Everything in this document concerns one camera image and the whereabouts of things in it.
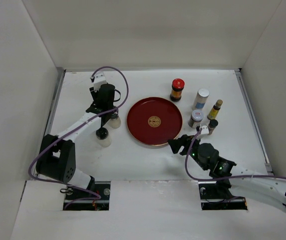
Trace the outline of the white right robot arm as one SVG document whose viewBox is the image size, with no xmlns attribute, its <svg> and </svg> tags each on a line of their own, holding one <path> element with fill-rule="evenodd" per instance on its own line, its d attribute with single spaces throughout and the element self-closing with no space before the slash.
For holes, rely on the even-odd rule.
<svg viewBox="0 0 286 240">
<path fill-rule="evenodd" d="M 264 175 L 240 167 L 219 155 L 210 143 L 201 143 L 198 136 L 183 135 L 168 141 L 174 154 L 192 158 L 207 171 L 209 182 L 216 182 L 215 192 L 221 198 L 229 195 L 253 199 L 286 213 L 286 177 Z"/>
</svg>

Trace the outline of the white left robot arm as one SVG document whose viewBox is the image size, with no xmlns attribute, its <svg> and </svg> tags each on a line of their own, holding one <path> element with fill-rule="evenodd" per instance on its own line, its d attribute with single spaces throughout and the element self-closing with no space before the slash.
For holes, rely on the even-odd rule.
<svg viewBox="0 0 286 240">
<path fill-rule="evenodd" d="M 59 135 L 47 134 L 41 144 L 36 172 L 54 181 L 77 188 L 83 199 L 90 199 L 95 193 L 95 179 L 76 167 L 76 141 L 91 133 L 101 133 L 104 125 L 118 111 L 115 109 L 115 86 L 102 84 L 98 90 L 90 88 L 93 102 L 85 114 L 71 127 Z"/>
</svg>

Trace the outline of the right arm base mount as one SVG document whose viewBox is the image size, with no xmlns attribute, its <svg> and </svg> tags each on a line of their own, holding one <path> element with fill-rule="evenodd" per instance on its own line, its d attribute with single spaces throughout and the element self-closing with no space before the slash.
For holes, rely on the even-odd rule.
<svg viewBox="0 0 286 240">
<path fill-rule="evenodd" d="M 247 210 L 245 197 L 232 195 L 229 189 L 220 183 L 201 182 L 199 194 L 203 211 Z"/>
</svg>

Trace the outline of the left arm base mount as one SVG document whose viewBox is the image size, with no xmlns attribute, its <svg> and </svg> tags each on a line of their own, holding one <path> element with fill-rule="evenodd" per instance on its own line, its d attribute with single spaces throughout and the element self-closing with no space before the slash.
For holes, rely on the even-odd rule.
<svg viewBox="0 0 286 240">
<path fill-rule="evenodd" d="M 97 181 L 92 190 L 97 196 L 75 189 L 73 187 L 61 188 L 60 193 L 64 194 L 64 211 L 108 211 L 111 195 L 110 181 Z"/>
</svg>

